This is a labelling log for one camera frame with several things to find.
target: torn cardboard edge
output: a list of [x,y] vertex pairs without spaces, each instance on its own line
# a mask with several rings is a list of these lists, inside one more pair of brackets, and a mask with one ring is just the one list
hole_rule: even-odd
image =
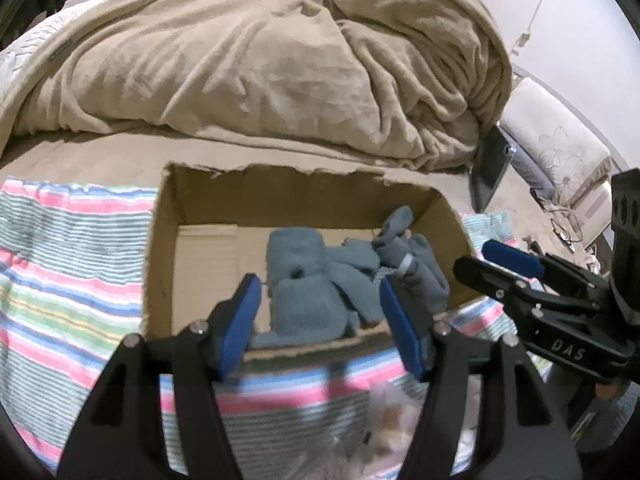
[[[450,282],[449,308],[474,300],[478,294],[452,273],[458,257],[474,255],[473,245],[457,212],[430,186],[389,181],[377,168],[339,173],[254,164],[220,171],[169,164],[148,242],[143,333],[168,336],[192,320],[208,317],[217,302],[231,297],[246,272],[254,272],[264,283],[266,243],[275,228],[316,228],[328,245],[339,245],[345,237],[371,240],[401,205],[413,210],[417,220],[412,232],[430,241]],[[270,329],[266,286],[262,299],[256,332]],[[392,346],[383,322],[361,329],[356,337],[324,344],[248,350],[244,360],[245,365],[282,362],[291,368],[302,361],[344,361],[347,350],[352,358]]]

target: screw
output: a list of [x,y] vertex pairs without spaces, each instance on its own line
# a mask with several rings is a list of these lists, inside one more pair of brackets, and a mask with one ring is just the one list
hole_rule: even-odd
[[127,334],[124,336],[122,343],[127,348],[134,348],[140,343],[140,334]]
[[204,334],[209,330],[209,323],[205,319],[197,319],[189,325],[189,330],[194,334]]
[[444,321],[439,321],[433,326],[434,331],[440,335],[449,335],[451,333],[451,327]]
[[518,343],[520,342],[518,336],[516,336],[515,334],[505,334],[502,336],[502,340],[504,341],[505,345],[510,346],[511,348],[513,348],[514,346],[518,346]]

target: blanket fold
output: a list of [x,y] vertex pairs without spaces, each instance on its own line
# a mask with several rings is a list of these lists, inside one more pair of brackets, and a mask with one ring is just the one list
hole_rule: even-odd
[[510,83],[479,0],[109,0],[23,67],[0,140],[148,123],[430,171],[471,158]]

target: striped fabric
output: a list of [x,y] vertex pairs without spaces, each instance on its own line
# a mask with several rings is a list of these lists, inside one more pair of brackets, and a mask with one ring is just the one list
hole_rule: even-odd
[[[53,471],[100,371],[122,336],[139,327],[155,196],[148,189],[13,178],[0,188],[0,401]],[[515,243],[507,216],[469,216],[464,222],[477,246],[489,238]],[[467,335],[496,338],[514,330],[492,300],[454,318]],[[379,381],[392,381],[416,398],[426,390],[405,373],[395,350],[316,370],[234,377],[217,386],[244,477],[279,479],[327,434],[360,433],[370,386]],[[161,390],[168,454],[184,472],[170,377],[161,378]]]

